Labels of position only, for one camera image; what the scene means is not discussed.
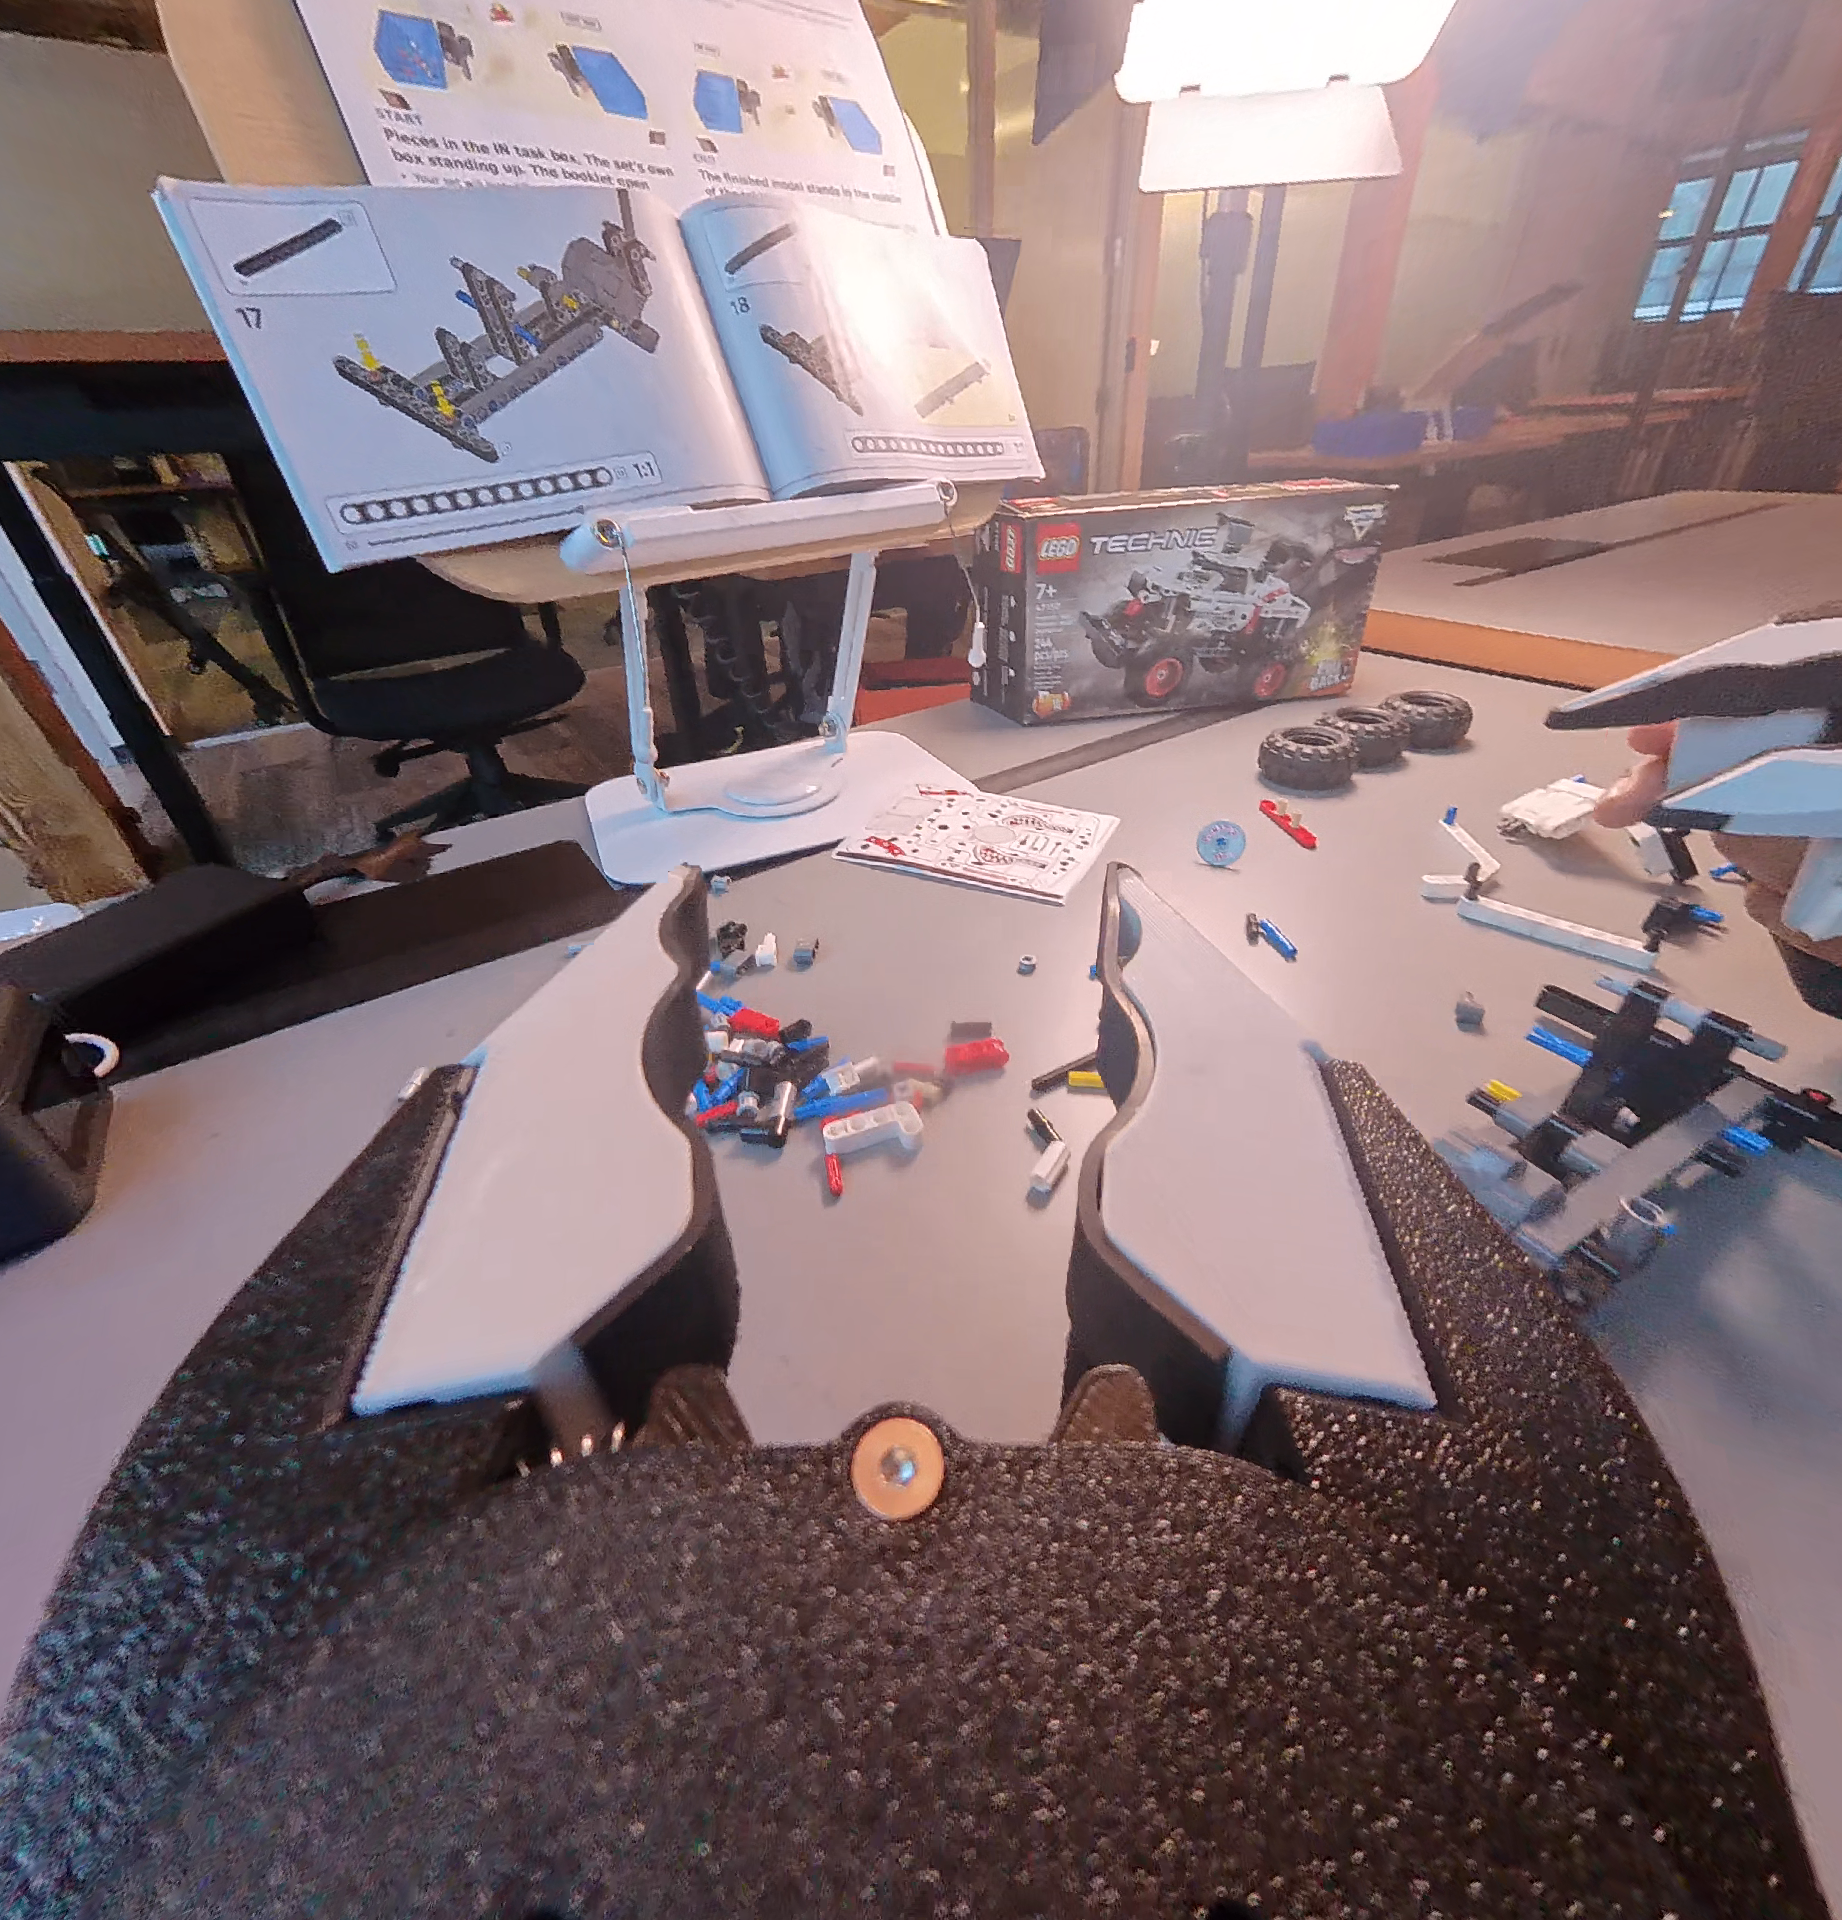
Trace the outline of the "white bent toy brick beam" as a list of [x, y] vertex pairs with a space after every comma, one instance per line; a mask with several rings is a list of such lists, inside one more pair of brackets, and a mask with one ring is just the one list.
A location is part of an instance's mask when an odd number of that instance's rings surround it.
[[1419, 896], [1436, 903], [1479, 896], [1493, 885], [1501, 861], [1461, 826], [1460, 808], [1447, 808], [1439, 829], [1455, 845], [1457, 868], [1450, 875], [1423, 875]]

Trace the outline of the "pile of small toy bricks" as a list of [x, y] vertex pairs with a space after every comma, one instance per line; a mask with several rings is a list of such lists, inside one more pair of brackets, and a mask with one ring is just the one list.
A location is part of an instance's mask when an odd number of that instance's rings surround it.
[[779, 958], [777, 937], [750, 944], [741, 920], [716, 923], [709, 934], [709, 968], [693, 990], [705, 1067], [683, 1096], [695, 1134], [770, 1153], [811, 1140], [821, 1163], [836, 1153], [845, 1180], [860, 1159], [909, 1161], [952, 1091], [1000, 1073], [950, 1078], [948, 1037], [928, 1061], [844, 1052], [812, 1021], [779, 1019], [736, 993], [740, 981], [773, 972]]

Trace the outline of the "wooden post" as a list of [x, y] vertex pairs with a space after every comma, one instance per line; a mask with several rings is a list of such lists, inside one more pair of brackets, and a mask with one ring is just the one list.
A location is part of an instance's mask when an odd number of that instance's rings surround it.
[[88, 903], [153, 876], [134, 818], [0, 621], [0, 835], [51, 898]]

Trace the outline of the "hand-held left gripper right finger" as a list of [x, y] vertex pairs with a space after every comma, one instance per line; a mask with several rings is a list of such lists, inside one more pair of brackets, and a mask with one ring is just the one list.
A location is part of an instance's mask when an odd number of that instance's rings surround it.
[[1097, 979], [1116, 1109], [1077, 1168], [1068, 1385], [1126, 1364], [1194, 1446], [1239, 1446], [1270, 1387], [1431, 1410], [1320, 1052], [1125, 861]]

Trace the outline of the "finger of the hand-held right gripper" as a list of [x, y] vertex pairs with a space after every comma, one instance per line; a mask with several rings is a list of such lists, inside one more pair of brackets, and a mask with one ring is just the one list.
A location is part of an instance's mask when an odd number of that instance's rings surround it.
[[1842, 835], [1842, 744], [1754, 755], [1662, 796], [1652, 818], [1736, 835]]
[[1680, 717], [1668, 796], [1835, 797], [1838, 754], [1818, 747], [1826, 726], [1825, 706]]

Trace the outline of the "grey desk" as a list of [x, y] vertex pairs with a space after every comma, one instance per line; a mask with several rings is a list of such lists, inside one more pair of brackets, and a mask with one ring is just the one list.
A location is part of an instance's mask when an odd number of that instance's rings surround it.
[[[1569, 771], [1616, 780], [1628, 755], [1614, 733], [1543, 730], [1558, 696], [1543, 684], [1371, 659], [1355, 694], [1416, 684], [1470, 702], [1466, 749], [1306, 804], [1316, 852], [1252, 821], [1231, 873], [1196, 861], [1196, 829], [1252, 810], [1268, 712], [1141, 747], [1138, 725], [1033, 737], [968, 706], [903, 726], [972, 780], [1116, 812], [1109, 852], [1436, 1137], [1470, 1121], [1464, 1094], [1490, 1075], [1524, 1091], [1558, 1079], [1560, 1062], [1524, 1043], [1533, 995], [1595, 976], [1417, 896], [1419, 873], [1442, 866], [1439, 812], [1460, 805], [1490, 839], [1509, 796]], [[812, 969], [775, 973], [765, 1000], [844, 1052], [918, 1061], [976, 1019], [1013, 1056], [931, 1116], [911, 1166], [871, 1163], [840, 1200], [805, 1147], [738, 1149], [720, 1170], [741, 1278], [733, 1390], [760, 1438], [817, 1443], [887, 1400], [990, 1443], [1050, 1427], [1076, 1183], [1029, 1206], [1023, 1110], [1029, 1075], [1091, 1043], [1097, 900], [1097, 878], [1050, 910], [830, 854], [730, 888], [725, 915], [820, 937]], [[1298, 958], [1249, 947], [1248, 912]], [[1037, 957], [1029, 976], [1023, 952]], [[92, 1213], [0, 1269], [0, 1717], [63, 1556], [168, 1373], [409, 1078], [470, 1052], [563, 961], [563, 945], [527, 949], [120, 1084]], [[1461, 991], [1485, 1002], [1481, 1032], [1457, 1029]], [[1587, 1325], [1718, 1548], [1842, 1916], [1842, 1159], [1775, 1153], [1698, 1197]]]

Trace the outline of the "black power adapter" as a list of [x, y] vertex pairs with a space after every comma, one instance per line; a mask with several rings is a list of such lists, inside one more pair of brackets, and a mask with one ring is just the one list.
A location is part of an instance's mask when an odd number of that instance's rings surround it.
[[69, 1032], [125, 1045], [311, 938], [297, 883], [190, 866], [0, 952], [0, 984], [53, 1007]]

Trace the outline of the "toy brick vehicle chassis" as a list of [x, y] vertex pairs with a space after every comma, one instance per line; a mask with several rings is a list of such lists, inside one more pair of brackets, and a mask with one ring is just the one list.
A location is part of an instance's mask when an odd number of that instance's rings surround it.
[[1702, 1173], [1736, 1180], [1774, 1150], [1842, 1157], [1842, 1109], [1756, 1064], [1784, 1045], [1666, 987], [1599, 979], [1616, 1002], [1543, 987], [1528, 1040], [1576, 1075], [1555, 1096], [1499, 1079], [1468, 1094], [1479, 1134], [1436, 1153], [1576, 1309], [1652, 1261], [1676, 1234], [1675, 1206]]

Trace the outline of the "white printed instruction sheet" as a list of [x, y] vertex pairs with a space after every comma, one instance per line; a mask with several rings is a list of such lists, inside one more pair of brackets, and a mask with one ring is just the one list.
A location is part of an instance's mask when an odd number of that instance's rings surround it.
[[856, 2], [297, 2], [373, 182], [773, 191], [945, 232]]

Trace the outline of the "white studio light panel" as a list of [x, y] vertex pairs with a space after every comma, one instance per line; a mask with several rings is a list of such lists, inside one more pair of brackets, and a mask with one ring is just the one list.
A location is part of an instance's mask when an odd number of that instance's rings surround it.
[[1141, 2], [1116, 89], [1148, 108], [1140, 191], [1392, 178], [1386, 85], [1428, 58], [1450, 2]]

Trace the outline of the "white printed sticker sheet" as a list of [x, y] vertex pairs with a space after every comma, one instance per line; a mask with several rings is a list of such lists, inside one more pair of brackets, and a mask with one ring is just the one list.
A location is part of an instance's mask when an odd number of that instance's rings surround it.
[[1119, 823], [1114, 812], [911, 783], [842, 839], [835, 857], [878, 873], [1062, 903]]

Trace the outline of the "white straight toy brick beam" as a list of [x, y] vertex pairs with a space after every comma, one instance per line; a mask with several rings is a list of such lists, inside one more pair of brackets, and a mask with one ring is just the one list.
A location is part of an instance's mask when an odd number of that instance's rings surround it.
[[1470, 925], [1499, 930], [1516, 938], [1569, 952], [1605, 968], [1655, 972], [1659, 961], [1657, 949], [1646, 941], [1548, 917], [1531, 908], [1512, 906], [1503, 898], [1464, 896], [1457, 900], [1457, 915]]

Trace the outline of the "black office chair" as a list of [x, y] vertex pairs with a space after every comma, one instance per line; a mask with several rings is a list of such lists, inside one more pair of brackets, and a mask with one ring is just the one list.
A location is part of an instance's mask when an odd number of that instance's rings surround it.
[[403, 831], [449, 831], [576, 799], [586, 782], [512, 771], [505, 737], [556, 722], [586, 684], [563, 644], [561, 614], [539, 604], [544, 636], [522, 627], [519, 643], [491, 653], [390, 666], [381, 673], [318, 677], [268, 589], [254, 596], [265, 643], [311, 726], [375, 744], [371, 766], [392, 778], [415, 757], [460, 755], [466, 776], [375, 819], [375, 839]]

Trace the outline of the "person's right hand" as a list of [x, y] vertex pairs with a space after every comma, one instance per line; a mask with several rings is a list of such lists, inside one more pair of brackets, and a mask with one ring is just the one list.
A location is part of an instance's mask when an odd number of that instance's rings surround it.
[[1592, 819], [1603, 829], [1646, 823], [1662, 802], [1670, 757], [1676, 747], [1679, 722], [1644, 725], [1628, 730], [1634, 765], [1622, 780], [1605, 787], [1592, 805]]

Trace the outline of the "paned window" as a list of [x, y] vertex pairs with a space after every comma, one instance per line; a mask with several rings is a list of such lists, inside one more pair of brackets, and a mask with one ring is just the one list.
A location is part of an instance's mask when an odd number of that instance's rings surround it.
[[[1679, 275], [1705, 218], [1711, 227], [1705, 229], [1708, 242], [1680, 315], [1693, 322], [1736, 315], [1744, 307], [1781, 207], [1798, 178], [1800, 136], [1751, 140], [1724, 190], [1717, 188], [1718, 160], [1720, 153], [1711, 149], [1682, 163], [1659, 216], [1649, 266], [1637, 287], [1634, 322], [1668, 319]], [[1786, 287], [1802, 294], [1842, 294], [1842, 153], [1805, 229]]]

